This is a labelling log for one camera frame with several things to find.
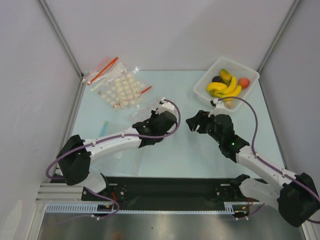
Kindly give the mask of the pink dotted zip bag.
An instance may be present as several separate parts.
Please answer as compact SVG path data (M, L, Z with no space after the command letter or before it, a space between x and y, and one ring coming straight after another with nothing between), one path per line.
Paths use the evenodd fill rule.
M131 124L149 119L152 115L152 110L160 106L161 99L161 97L157 96L136 105L130 113L125 115L124 119Z

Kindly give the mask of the yellow banana bunch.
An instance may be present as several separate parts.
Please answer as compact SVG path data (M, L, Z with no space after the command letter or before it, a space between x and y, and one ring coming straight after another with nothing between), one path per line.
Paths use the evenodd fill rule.
M226 98L229 101L228 97L237 97L241 93L242 86L238 84L237 78L232 76L229 85L222 82L211 82L207 85L206 91L214 98Z

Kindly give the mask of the white perforated plastic basket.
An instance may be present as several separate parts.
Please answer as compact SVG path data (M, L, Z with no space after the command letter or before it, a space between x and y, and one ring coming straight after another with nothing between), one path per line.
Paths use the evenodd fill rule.
M240 98L245 100L248 98L260 78L260 74L250 67L226 57L218 58L193 87L193 92L197 96L198 100L207 106L211 106L210 101L214 99L206 91L207 85L212 81L213 77L220 73L221 69L226 69L232 76L236 76L237 79L248 78L250 80L249 86L243 89L238 95Z

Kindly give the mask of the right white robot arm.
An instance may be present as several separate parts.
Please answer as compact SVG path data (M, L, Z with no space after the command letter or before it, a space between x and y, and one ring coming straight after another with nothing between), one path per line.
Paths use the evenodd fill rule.
M226 158L263 180L259 182L245 174L238 176L236 185L230 188L235 200L242 201L248 197L263 202L278 210L293 227L300 227L320 209L320 197L311 176L278 168L271 161L262 159L252 145L235 133L229 115L214 115L200 110L186 123L192 132L212 137Z

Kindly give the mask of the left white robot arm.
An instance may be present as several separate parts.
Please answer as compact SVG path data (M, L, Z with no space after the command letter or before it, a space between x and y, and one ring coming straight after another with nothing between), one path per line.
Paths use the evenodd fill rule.
M91 164L118 152L153 146L178 129L180 120L169 112L153 112L151 117L137 122L119 133L94 139L73 135L60 150L57 160L68 186L80 185L92 191L99 200L110 195L110 187L102 173Z

